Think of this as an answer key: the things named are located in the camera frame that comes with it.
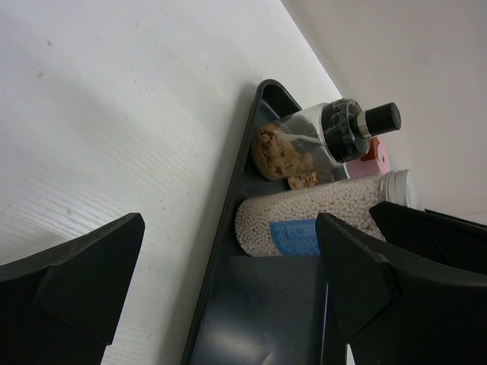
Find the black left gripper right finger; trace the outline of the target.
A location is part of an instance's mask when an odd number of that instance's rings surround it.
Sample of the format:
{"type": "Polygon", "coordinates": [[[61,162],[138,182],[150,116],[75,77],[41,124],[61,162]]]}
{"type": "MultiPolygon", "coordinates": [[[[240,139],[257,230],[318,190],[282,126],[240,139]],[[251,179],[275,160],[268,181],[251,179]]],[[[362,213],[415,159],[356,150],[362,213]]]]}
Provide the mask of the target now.
{"type": "Polygon", "coordinates": [[[331,304],[357,364],[484,364],[486,269],[445,265],[317,217],[331,304]]]}

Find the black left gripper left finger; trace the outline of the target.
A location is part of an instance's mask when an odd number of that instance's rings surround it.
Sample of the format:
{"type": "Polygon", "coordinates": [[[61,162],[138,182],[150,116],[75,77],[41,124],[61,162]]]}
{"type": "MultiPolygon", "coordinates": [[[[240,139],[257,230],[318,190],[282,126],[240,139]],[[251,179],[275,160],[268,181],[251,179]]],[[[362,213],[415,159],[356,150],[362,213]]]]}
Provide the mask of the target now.
{"type": "Polygon", "coordinates": [[[127,214],[1,266],[3,364],[99,364],[111,345],[145,222],[127,214]]]}

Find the black pump cap spice bottle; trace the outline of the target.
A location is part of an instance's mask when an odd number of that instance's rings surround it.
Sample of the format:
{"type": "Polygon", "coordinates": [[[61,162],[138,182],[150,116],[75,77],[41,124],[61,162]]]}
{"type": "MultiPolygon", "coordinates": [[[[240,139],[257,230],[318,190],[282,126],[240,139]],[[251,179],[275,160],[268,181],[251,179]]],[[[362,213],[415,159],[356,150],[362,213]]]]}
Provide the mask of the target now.
{"type": "Polygon", "coordinates": [[[269,180],[312,172],[331,173],[370,150],[373,137],[401,129],[398,106],[362,109],[354,99],[321,103],[256,129],[251,154],[269,180]]]}

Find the blue label white bead bottle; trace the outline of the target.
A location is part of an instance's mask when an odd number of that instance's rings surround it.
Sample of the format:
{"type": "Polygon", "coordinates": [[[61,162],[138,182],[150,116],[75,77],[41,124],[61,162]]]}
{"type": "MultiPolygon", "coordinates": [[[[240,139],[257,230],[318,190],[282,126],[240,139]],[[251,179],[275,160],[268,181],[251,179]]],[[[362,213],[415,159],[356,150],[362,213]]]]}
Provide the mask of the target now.
{"type": "Polygon", "coordinates": [[[382,240],[384,235],[369,213],[380,202],[425,209],[411,171],[390,171],[249,198],[237,209],[234,230],[250,256],[317,256],[318,214],[332,214],[382,240]]]}

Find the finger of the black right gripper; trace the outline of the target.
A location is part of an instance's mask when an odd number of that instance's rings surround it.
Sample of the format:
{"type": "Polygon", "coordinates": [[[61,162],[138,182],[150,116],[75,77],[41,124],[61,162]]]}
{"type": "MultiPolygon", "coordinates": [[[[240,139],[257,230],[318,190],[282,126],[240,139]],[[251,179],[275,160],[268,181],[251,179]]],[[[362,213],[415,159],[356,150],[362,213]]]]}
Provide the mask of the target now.
{"type": "Polygon", "coordinates": [[[486,273],[485,225],[390,202],[369,213],[388,243],[442,265],[486,273]]]}

